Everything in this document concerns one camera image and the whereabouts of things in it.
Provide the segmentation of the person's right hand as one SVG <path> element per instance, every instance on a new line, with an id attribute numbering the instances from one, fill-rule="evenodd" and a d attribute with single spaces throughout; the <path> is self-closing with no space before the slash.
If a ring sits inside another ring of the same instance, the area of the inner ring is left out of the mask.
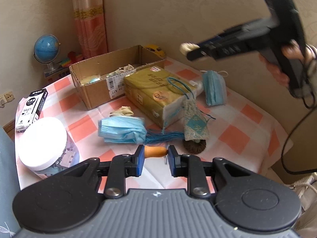
<path id="1" fill-rule="evenodd" d="M 316 47 L 306 44 L 305 56 L 300 50 L 299 45 L 292 41 L 287 46 L 281 48 L 283 59 L 278 64 L 271 63 L 262 54 L 259 54 L 260 61 L 266 66 L 267 70 L 273 76 L 273 78 L 281 86 L 289 88 L 290 75 L 292 75 L 291 62 L 300 62 L 299 68 L 295 69 L 300 72 L 303 67 L 307 70 L 307 78 L 316 90 Z"/>

